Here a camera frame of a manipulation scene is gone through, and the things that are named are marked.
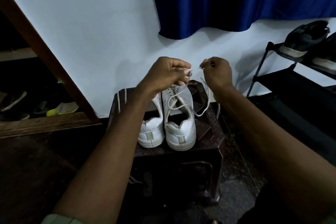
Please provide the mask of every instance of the dark sneaker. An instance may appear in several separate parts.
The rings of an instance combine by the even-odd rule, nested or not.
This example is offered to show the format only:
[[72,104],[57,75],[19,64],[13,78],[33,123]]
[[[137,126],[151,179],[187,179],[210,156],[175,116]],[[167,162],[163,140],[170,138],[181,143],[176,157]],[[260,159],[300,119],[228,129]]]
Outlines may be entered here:
[[336,75],[336,32],[314,48],[313,67]]
[[8,111],[10,108],[19,103],[26,95],[26,91],[21,91],[17,94],[6,95],[0,103],[0,112]]
[[8,111],[0,113],[0,123],[18,120],[27,120],[30,115],[19,111]]
[[330,30],[327,21],[313,21],[290,32],[284,44],[276,51],[290,60],[301,62],[307,52],[327,38]]

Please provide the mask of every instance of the dark floor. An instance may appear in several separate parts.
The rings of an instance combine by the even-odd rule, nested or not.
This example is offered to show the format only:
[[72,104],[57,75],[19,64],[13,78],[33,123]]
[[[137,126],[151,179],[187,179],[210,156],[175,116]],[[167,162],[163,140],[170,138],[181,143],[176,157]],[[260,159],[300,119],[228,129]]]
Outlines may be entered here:
[[[265,179],[252,164],[253,155],[240,131],[222,113],[227,152],[219,205],[206,209],[194,205],[188,210],[142,216],[139,223],[196,223],[196,219],[209,218],[236,223],[253,207]],[[94,125],[0,139],[0,223],[40,223],[104,131],[105,126]]]

